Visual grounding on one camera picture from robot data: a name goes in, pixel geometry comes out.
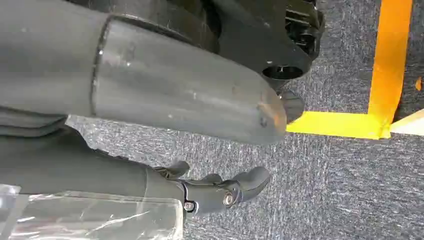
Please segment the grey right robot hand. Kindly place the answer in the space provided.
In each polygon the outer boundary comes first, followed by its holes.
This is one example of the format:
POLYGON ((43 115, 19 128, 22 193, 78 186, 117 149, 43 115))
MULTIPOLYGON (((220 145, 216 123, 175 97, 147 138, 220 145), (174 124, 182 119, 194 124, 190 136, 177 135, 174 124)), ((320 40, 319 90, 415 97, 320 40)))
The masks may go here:
POLYGON ((90 148, 69 115, 272 144, 280 98, 255 71, 64 0, 0 3, 0 182, 23 194, 89 192, 192 203, 194 213, 255 198, 256 167, 229 180, 182 180, 189 167, 148 165, 90 148))

